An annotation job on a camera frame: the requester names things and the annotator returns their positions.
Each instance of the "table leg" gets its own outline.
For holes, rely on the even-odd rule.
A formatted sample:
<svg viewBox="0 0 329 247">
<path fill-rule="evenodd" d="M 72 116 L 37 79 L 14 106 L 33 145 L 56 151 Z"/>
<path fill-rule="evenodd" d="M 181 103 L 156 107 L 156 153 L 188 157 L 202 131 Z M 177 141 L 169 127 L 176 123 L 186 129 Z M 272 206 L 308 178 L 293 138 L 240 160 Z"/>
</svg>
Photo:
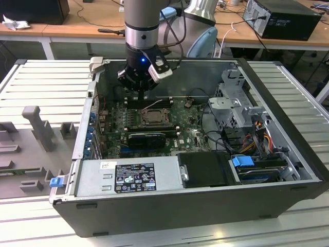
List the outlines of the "table leg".
<svg viewBox="0 0 329 247">
<path fill-rule="evenodd" d="M 326 86 L 321 90 L 318 96 L 315 98 L 319 103 L 322 103 L 326 97 L 329 95 L 329 82 Z"/>
<path fill-rule="evenodd" d="M 43 51 L 45 52 L 47 60 L 55 60 L 55 58 L 53 56 L 53 53 L 52 53 L 52 50 L 51 50 L 51 46 L 50 46 L 50 43 L 51 43 L 50 38 L 49 37 L 42 37 L 40 39 L 40 42 L 42 44 Z"/>
</svg>

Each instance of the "warning label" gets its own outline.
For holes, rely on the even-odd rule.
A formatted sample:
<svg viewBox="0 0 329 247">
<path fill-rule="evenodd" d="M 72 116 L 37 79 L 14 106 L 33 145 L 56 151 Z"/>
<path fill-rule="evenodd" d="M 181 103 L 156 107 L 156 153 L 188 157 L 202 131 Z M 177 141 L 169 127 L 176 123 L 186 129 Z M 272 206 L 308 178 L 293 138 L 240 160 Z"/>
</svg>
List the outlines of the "warning label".
<svg viewBox="0 0 329 247">
<path fill-rule="evenodd" d="M 115 183 L 116 193 L 156 190 L 154 164 L 117 165 Z"/>
</svg>

